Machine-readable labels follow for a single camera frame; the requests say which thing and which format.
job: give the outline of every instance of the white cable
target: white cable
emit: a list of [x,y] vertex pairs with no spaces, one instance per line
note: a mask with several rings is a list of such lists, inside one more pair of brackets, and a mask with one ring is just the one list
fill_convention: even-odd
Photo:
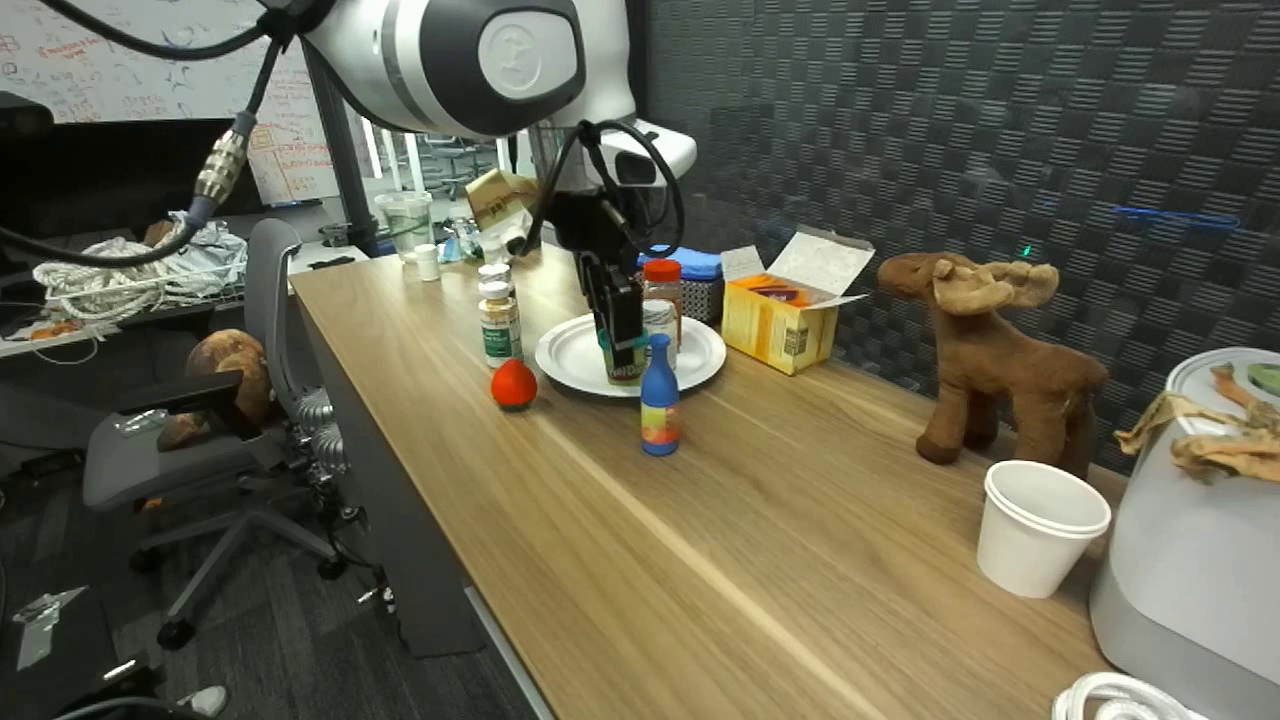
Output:
[[1087,673],[1050,702],[1050,720],[1203,720],[1201,712],[1170,702],[1164,689],[1119,673]]
[[[82,256],[134,256],[134,239],[100,239]],[[222,298],[243,277],[243,239],[204,230],[189,247],[134,269],[35,266],[43,305],[82,323],[121,323],[139,311],[191,309]]]

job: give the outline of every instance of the cardboard box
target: cardboard box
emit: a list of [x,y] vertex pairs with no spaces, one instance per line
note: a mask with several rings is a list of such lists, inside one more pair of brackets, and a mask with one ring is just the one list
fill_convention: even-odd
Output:
[[789,377],[828,362],[840,305],[860,300],[844,291],[870,256],[866,239],[816,230],[801,230],[769,269],[755,247],[718,253],[722,346]]

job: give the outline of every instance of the dark wall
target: dark wall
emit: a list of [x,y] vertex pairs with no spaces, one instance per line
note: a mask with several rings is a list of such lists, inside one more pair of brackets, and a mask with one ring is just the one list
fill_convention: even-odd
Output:
[[[686,245],[1057,266],[1016,323],[1112,370],[1101,464],[1183,355],[1280,350],[1280,5],[634,0],[631,32],[643,115],[698,139]],[[847,309],[840,351],[930,393],[913,305]]]

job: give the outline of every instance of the brown plush toy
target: brown plush toy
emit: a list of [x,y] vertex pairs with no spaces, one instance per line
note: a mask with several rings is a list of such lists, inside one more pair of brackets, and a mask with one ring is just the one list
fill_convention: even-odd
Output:
[[[274,393],[272,393],[265,346],[240,329],[219,329],[204,338],[189,351],[182,377],[198,382],[219,372],[240,372],[235,411],[246,429],[265,429],[274,418]],[[189,447],[219,431],[228,429],[215,420],[215,411],[173,411],[154,436],[154,447]]]
[[1109,382],[1093,355],[1010,329],[999,309],[1039,309],[1061,286],[1050,266],[971,266],[905,253],[879,266],[879,289],[922,300],[934,338],[934,408],[916,440],[930,464],[996,440],[1006,400],[1016,456],[1087,476],[1093,393]]

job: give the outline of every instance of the floor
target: floor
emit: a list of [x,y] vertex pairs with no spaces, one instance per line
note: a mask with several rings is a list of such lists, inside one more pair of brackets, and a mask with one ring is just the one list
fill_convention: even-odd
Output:
[[[162,599],[198,551],[162,555],[154,577],[126,573],[139,539],[133,514],[82,514],[79,476],[9,481],[0,507],[0,715],[35,720],[89,693],[94,673],[125,658],[162,668],[159,697],[228,685],[233,720],[514,720],[532,715],[492,648],[411,662],[381,603],[358,603],[366,567],[320,579],[316,560],[259,539],[204,608],[189,648],[162,652]],[[14,608],[39,591],[89,587],[53,637],[53,658],[14,673]]]

